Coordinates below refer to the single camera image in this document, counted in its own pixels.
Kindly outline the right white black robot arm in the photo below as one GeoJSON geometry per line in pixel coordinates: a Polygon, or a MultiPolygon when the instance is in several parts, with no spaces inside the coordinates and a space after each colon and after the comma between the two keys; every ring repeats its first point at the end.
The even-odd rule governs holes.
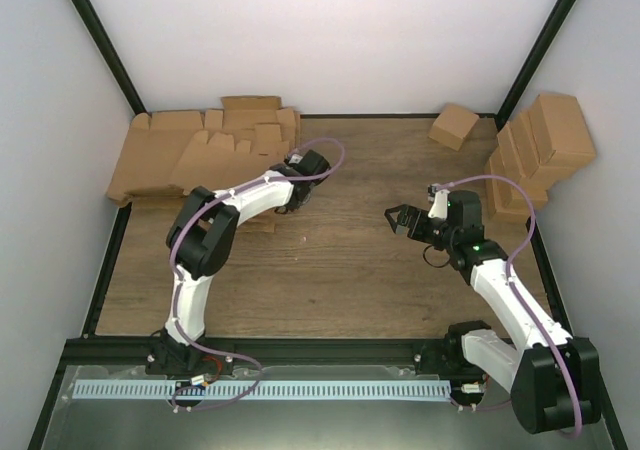
{"type": "Polygon", "coordinates": [[[450,327],[447,366],[477,366],[510,395],[521,426],[531,434],[579,432],[601,418],[600,365],[595,346],[551,318],[516,275],[507,254],[486,238],[479,196],[433,186],[424,210],[403,204],[384,212],[392,231],[448,255],[447,263],[498,317],[510,340],[485,323],[450,327]]]}

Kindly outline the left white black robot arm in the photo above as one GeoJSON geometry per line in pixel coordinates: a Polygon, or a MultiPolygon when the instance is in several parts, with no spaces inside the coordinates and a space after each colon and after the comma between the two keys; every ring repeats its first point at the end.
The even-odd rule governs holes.
{"type": "Polygon", "coordinates": [[[308,150],[235,188],[191,191],[166,238],[173,290],[169,315],[150,350],[152,373],[191,374],[203,365],[209,291],[229,259],[238,228],[270,210],[298,210],[331,172],[325,157],[308,150]]]}

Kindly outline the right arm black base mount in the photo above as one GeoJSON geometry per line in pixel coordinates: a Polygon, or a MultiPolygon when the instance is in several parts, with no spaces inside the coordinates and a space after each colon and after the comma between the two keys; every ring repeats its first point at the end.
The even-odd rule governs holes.
{"type": "Polygon", "coordinates": [[[463,356],[462,336],[475,330],[490,330],[482,320],[452,324],[441,339],[427,339],[416,347],[414,367],[418,374],[437,375],[440,379],[455,380],[480,377],[483,371],[463,356]]]}

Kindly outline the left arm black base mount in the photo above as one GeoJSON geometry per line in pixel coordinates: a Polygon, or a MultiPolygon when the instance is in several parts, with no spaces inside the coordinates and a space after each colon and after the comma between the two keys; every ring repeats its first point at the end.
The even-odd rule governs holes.
{"type": "Polygon", "coordinates": [[[201,374],[230,375],[233,366],[224,357],[214,356],[193,346],[176,342],[162,334],[150,347],[146,363],[148,375],[194,377],[201,374]]]}

